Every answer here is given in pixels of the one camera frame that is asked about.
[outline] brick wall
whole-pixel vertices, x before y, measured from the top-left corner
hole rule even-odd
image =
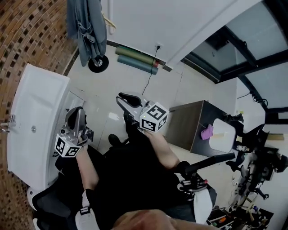
[[[66,0],[0,0],[0,122],[7,121],[27,63],[62,74],[76,48],[66,38]],[[7,172],[0,133],[0,229],[33,229],[27,186]]]

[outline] hanger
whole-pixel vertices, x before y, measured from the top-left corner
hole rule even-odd
[[[110,21],[108,18],[106,18],[103,12],[102,12],[102,15],[103,15],[104,20],[106,21],[106,25],[116,29],[116,25],[112,21]]]

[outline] sink faucet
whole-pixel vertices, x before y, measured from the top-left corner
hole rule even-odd
[[[16,126],[15,115],[10,115],[8,122],[0,123],[0,129],[3,133],[9,133],[9,127]]]

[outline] hanging clothes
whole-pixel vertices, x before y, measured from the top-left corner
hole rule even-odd
[[[100,0],[67,0],[68,38],[77,39],[82,66],[106,53],[107,29],[101,10]]]

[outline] person's arm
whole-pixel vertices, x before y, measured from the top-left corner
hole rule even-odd
[[[170,149],[167,141],[161,133],[144,132],[149,138],[158,160],[165,168],[172,169],[180,163],[178,157]]]
[[[88,146],[83,147],[77,154],[76,159],[81,174],[84,190],[94,190],[99,182],[99,176],[87,152]]]

